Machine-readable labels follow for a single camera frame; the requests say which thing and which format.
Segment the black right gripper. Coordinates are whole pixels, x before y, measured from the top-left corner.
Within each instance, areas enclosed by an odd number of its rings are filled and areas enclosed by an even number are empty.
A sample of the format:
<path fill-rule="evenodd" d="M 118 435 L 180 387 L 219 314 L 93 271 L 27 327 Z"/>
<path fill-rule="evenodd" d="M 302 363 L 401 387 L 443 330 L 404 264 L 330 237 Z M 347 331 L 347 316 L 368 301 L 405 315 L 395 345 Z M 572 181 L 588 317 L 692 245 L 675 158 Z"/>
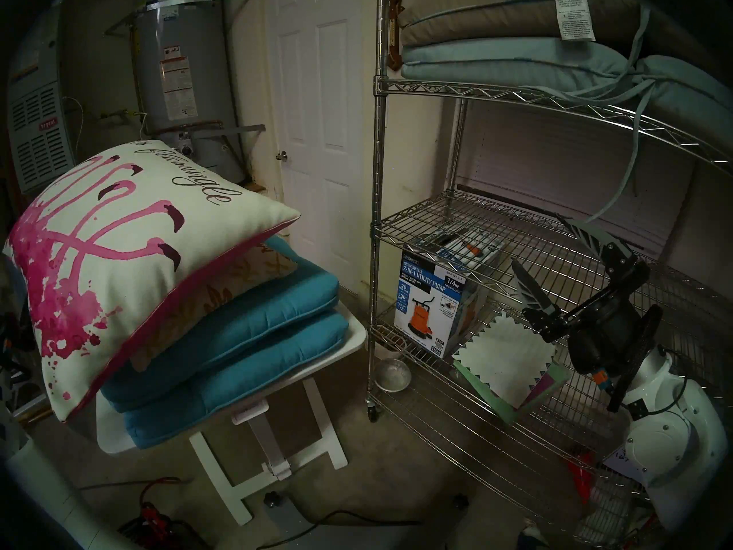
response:
<path fill-rule="evenodd" d="M 576 372 L 588 375 L 604 370 L 609 378 L 616 378 L 612 390 L 628 390 L 650 350 L 650 315 L 639 315 L 629 299 L 649 279 L 649 266 L 597 225 L 556 217 L 602 262 L 609 282 L 563 313 L 523 265 L 512 260 L 512 287 L 521 299 L 523 316 L 546 343 L 566 338 Z"/>

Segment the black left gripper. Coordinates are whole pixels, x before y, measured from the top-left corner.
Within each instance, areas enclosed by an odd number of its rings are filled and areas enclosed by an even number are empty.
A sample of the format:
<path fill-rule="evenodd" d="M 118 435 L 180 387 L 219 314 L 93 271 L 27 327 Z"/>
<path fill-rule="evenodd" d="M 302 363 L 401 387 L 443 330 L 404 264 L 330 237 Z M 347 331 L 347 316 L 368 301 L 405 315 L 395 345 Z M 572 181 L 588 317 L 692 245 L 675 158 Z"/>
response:
<path fill-rule="evenodd" d="M 17 352 L 34 351 L 32 329 L 20 325 L 15 314 L 1 313 L 1 371 L 6 372 L 11 383 L 26 383 L 31 379 L 31 369 L 15 360 Z"/>

